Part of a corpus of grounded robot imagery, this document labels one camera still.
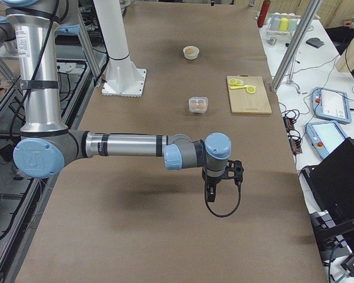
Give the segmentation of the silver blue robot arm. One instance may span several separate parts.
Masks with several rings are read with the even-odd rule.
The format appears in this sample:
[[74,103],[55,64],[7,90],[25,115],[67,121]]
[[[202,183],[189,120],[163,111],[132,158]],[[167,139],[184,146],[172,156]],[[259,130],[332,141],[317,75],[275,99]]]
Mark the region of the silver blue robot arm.
[[229,177],[234,166],[228,136],[212,133],[205,140],[192,141],[184,134],[95,133],[65,124],[63,116],[82,109],[89,99],[85,85],[97,86],[94,74],[104,70],[90,64],[68,83],[67,74],[59,69],[56,36],[77,35],[83,28],[77,1],[5,1],[5,15],[15,31],[21,76],[25,122],[13,160],[22,173],[45,179],[83,158],[155,156],[163,158],[169,170],[200,167],[205,200],[215,200],[217,184]]

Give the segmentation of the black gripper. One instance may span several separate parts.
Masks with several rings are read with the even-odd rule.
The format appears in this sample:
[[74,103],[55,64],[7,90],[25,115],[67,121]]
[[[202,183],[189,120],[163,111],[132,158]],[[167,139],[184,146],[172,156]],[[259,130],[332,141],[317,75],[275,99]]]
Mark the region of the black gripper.
[[217,184],[220,183],[221,180],[224,180],[226,177],[227,177],[226,169],[221,171],[220,175],[218,176],[210,176],[205,169],[202,170],[202,178],[204,180],[206,202],[208,203],[215,202]]

